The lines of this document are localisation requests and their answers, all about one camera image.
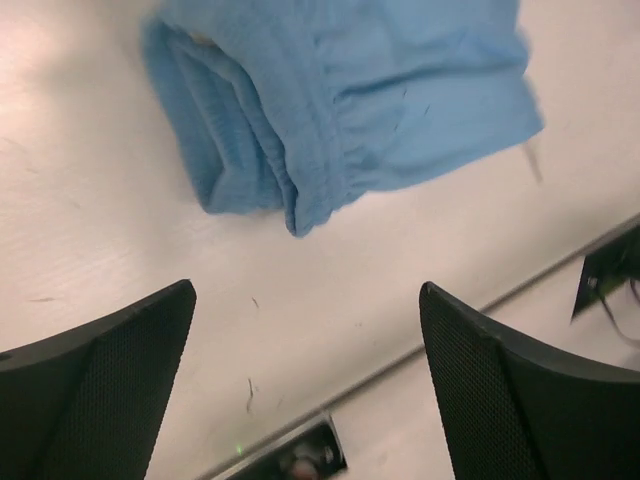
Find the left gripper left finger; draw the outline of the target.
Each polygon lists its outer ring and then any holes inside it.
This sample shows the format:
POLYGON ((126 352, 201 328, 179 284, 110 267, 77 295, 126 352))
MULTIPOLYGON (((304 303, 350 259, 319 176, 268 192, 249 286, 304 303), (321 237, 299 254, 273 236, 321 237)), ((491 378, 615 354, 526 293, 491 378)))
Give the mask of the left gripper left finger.
POLYGON ((180 280, 1 355, 4 479, 145 477, 196 305, 180 280))

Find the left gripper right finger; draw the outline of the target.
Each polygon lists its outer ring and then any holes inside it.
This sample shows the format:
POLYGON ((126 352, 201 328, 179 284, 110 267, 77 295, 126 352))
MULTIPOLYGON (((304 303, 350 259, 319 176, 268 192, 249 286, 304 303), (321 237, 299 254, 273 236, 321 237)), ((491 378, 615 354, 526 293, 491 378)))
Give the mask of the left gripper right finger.
POLYGON ((419 308, 455 478, 638 478, 638 372, 534 339, 433 282, 419 308))

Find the light blue shorts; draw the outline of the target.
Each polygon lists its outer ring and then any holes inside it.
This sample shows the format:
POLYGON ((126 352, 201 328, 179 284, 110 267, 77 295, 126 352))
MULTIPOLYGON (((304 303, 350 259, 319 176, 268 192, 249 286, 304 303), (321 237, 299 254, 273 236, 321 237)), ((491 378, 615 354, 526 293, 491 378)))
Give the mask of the light blue shorts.
POLYGON ((516 1, 166 1, 142 54, 200 206, 302 237, 543 127, 516 1))

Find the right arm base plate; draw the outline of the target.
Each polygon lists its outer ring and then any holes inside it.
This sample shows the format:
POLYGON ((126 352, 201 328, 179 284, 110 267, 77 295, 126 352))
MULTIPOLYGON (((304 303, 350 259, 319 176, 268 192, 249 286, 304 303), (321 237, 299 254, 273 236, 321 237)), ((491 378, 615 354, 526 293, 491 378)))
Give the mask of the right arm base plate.
POLYGON ((574 322, 596 304, 603 308, 616 335, 638 349, 639 340, 626 335, 618 325, 607 296, 627 283, 639 303, 639 226, 608 235, 586 254, 571 315, 574 322))

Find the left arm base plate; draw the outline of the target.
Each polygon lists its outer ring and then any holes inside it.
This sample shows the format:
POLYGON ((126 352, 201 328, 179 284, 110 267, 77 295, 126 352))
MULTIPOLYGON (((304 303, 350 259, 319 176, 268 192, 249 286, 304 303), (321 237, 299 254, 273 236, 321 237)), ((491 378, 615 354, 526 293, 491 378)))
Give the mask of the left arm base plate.
POLYGON ((203 479, 336 479, 348 463, 329 412, 321 411, 242 447, 203 479))

